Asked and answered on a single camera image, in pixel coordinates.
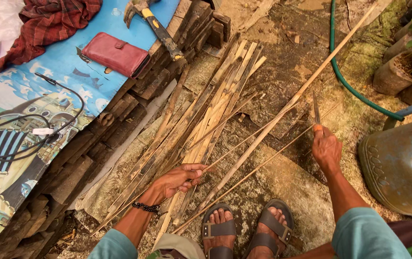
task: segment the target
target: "concrete floor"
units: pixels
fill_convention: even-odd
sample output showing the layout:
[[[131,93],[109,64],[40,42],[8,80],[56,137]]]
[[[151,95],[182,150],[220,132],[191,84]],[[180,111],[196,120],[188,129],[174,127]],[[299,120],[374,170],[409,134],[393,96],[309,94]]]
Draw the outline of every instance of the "concrete floor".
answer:
[[[349,28],[352,28],[362,14],[370,8],[371,3],[368,2],[370,1],[337,1],[337,44],[349,32]],[[239,25],[249,19],[259,3],[260,1],[257,0],[228,0],[223,2],[220,11],[232,18],[233,30],[236,31]],[[384,51],[394,42],[392,36],[400,28],[398,19],[406,9],[405,3],[405,0],[394,0],[379,17],[371,19],[369,25],[361,28],[337,55],[341,72],[347,81],[364,96],[391,111],[403,109],[406,105],[397,98],[376,93],[371,88],[371,81],[373,73],[382,64]],[[233,118],[226,123],[209,163],[214,162],[227,150],[270,121],[324,61],[329,54],[329,19],[329,0],[280,1],[269,11],[268,16],[261,18],[242,35],[243,39],[250,41],[260,40],[264,46],[262,55],[267,56],[268,59],[249,79],[241,99],[256,90],[265,93],[265,96],[253,100],[242,109],[246,114],[242,122]],[[295,34],[300,36],[300,44],[294,42]],[[203,87],[202,83],[208,79],[217,61],[217,58],[206,53],[198,54],[177,106],[190,94],[197,94],[200,91]],[[321,114],[338,104],[322,120],[322,123],[343,141],[341,166],[345,177],[386,221],[405,219],[406,217],[390,211],[372,197],[365,185],[356,154],[357,146],[364,136],[381,130],[386,119],[385,115],[367,107],[352,96],[336,80],[330,65],[312,83],[296,108],[283,117],[281,123],[263,140],[219,194],[237,183],[245,174],[272,156],[275,150],[281,149],[313,123],[312,90],[318,95]],[[101,187],[98,200],[86,210],[98,221],[105,217],[106,209],[128,184],[124,180],[125,173],[150,145],[162,120],[162,112],[158,113],[158,116],[160,115],[161,117],[140,134],[127,149]],[[409,122],[412,122],[412,116],[406,118],[405,123]],[[294,235],[303,242],[301,251],[289,246],[284,256],[300,254],[331,239],[335,227],[331,201],[328,188],[324,185],[324,175],[309,153],[311,142],[312,133],[309,131],[223,198],[222,202],[231,205],[237,221],[238,237],[234,252],[237,258],[247,247],[254,233],[258,216],[271,198],[283,199],[291,206],[296,223]],[[191,215],[197,204],[220,181],[246,148],[247,145],[237,148],[217,165],[215,173],[204,177],[203,182],[197,187],[184,220]],[[186,237],[199,243],[201,220],[200,217],[193,221],[184,233]],[[140,244],[141,258],[147,256],[153,246],[156,238],[153,230],[156,223],[157,218],[153,218]],[[173,230],[173,226],[168,228],[168,232]],[[101,237],[104,233],[103,230],[98,236]],[[66,249],[67,252],[60,257],[85,258],[92,247],[82,248],[79,243],[79,241],[72,243]]]

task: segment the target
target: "sandal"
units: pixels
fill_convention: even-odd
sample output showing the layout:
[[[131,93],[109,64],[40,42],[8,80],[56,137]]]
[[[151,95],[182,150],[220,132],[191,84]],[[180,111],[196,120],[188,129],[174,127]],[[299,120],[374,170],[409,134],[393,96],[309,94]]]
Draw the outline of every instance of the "sandal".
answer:
[[[285,216],[285,221],[287,225],[282,225],[279,223],[278,220],[271,214],[268,210],[269,207],[275,207],[276,209],[280,209],[283,211],[283,215]],[[274,233],[278,235],[279,240],[283,242],[283,244],[289,244],[289,240],[292,237],[293,229],[294,229],[294,217],[292,216],[292,212],[289,209],[289,206],[280,199],[271,199],[263,208],[263,211],[260,215],[259,222],[265,224],[269,227]],[[244,256],[242,259],[246,259],[254,247],[258,246],[265,246],[270,248],[273,251],[274,257],[279,258],[279,254],[283,251],[279,251],[278,245],[276,244],[276,240],[272,238],[267,233],[255,233],[250,241],[249,246],[244,252]]]
[[[236,226],[234,218],[232,220],[228,220],[224,223],[215,224],[215,223],[208,223],[209,216],[214,213],[215,210],[223,209],[224,212],[230,211],[233,216],[232,209],[225,203],[218,203],[212,206],[207,212],[206,215],[203,217],[203,226],[201,228],[201,232],[204,239],[212,239],[218,235],[236,235]],[[233,259],[233,250],[229,247],[212,247],[210,248],[207,253],[205,254],[206,259]]]

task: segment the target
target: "foot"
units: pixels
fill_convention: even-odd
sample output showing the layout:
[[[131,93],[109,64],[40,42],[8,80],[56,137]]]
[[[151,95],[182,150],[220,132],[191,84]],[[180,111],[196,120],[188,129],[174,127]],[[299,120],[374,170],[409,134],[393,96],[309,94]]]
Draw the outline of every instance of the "foot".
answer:
[[[215,224],[224,223],[228,220],[232,220],[232,213],[229,211],[224,211],[223,209],[215,210],[213,214],[209,216],[208,223],[214,222]],[[233,250],[233,244],[236,239],[235,235],[219,235],[212,239],[204,239],[204,253],[214,247],[228,247]]]
[[[286,217],[283,215],[282,210],[276,209],[275,207],[269,207],[268,210],[275,217],[275,219],[279,221],[279,223],[281,223],[282,225],[287,225],[287,222],[285,221]],[[282,252],[286,248],[286,245],[281,240],[279,240],[278,235],[274,233],[273,230],[271,230],[265,224],[260,223],[260,222],[257,224],[257,233],[269,234],[273,239],[276,240],[276,244],[278,245],[278,249],[280,252]],[[274,258],[274,254],[273,254],[273,251],[271,251],[269,247],[258,246],[258,247],[254,247],[250,251],[249,256],[247,258],[248,259]]]

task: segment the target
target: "hand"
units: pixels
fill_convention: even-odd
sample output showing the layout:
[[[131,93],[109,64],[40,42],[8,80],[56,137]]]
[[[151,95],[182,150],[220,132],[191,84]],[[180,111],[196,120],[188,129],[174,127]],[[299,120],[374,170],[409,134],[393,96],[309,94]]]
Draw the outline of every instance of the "hand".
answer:
[[[342,143],[328,128],[322,125],[316,124],[313,130],[312,153],[323,173],[329,174],[340,170]]]
[[[164,198],[172,197],[177,190],[186,193],[188,189],[199,183],[205,168],[207,166],[202,164],[182,164],[165,173],[152,186],[161,190]]]

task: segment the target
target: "red plaid cloth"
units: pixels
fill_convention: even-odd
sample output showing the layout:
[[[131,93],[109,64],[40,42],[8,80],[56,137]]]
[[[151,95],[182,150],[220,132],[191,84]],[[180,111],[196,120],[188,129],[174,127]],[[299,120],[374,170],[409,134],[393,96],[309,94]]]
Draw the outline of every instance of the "red plaid cloth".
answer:
[[[8,63],[20,65],[40,55],[45,45],[65,40],[100,10],[102,0],[24,0],[19,17],[24,22],[20,36],[6,56],[0,58],[0,72]]]

